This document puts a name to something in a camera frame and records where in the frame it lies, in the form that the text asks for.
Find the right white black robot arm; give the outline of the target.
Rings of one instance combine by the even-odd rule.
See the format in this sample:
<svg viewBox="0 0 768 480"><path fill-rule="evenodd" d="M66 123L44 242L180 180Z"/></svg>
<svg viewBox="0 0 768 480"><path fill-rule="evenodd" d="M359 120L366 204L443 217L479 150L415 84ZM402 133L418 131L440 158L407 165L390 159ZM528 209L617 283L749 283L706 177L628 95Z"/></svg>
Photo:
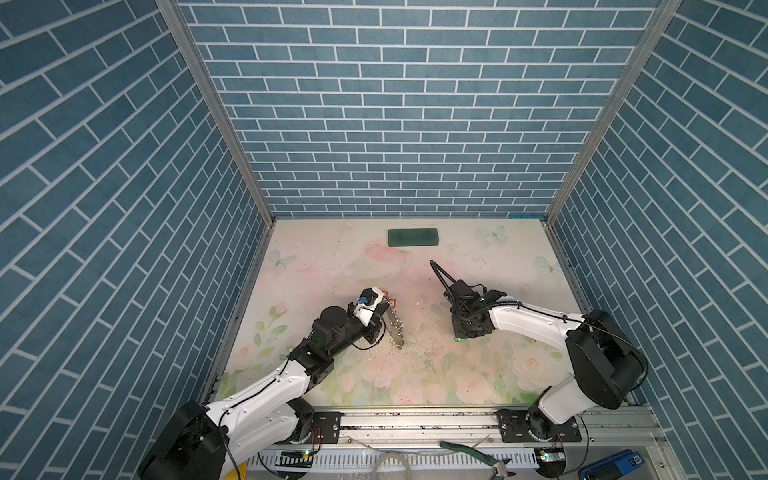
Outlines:
<svg viewBox="0 0 768 480"><path fill-rule="evenodd" d="M510 331L567 353L566 377L547 387L526 414L528 431L538 440L552 439L559 427L593 407L619 408L646 379L647 357L605 311L559 313L498 290L477 292L462 280L443 287L457 338Z"/></svg>

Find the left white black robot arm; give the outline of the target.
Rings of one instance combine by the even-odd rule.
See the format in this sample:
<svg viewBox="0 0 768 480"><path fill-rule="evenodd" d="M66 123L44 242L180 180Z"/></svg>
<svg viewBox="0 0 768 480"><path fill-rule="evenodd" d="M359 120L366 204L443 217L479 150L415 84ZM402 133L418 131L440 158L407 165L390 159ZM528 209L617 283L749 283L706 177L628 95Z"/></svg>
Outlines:
<svg viewBox="0 0 768 480"><path fill-rule="evenodd" d="M302 439L313 407L304 395L333 370L335 358L356 341L383 340L387 300L325 308L310 334L274 371L224 399L179 407L138 466L141 479L223 479L275 443Z"/></svg>

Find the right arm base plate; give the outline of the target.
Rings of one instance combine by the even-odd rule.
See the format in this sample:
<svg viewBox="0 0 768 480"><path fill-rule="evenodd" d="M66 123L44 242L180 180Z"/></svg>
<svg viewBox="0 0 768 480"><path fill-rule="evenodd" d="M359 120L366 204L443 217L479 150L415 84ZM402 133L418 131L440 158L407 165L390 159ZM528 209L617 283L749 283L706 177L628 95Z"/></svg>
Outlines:
<svg viewBox="0 0 768 480"><path fill-rule="evenodd" d="M495 412L504 443L578 443L582 435L574 417L556 424L538 411L502 408Z"/></svg>

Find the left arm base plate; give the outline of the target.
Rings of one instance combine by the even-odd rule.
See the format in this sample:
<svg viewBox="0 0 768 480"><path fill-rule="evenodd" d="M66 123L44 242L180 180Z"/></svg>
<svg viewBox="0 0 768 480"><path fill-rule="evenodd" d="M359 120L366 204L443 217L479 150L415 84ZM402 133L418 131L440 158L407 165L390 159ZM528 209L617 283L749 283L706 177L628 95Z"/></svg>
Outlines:
<svg viewBox="0 0 768 480"><path fill-rule="evenodd" d="M290 434L286 434L273 445L337 444L341 430L340 411L316 411L312 419L297 419Z"/></svg>

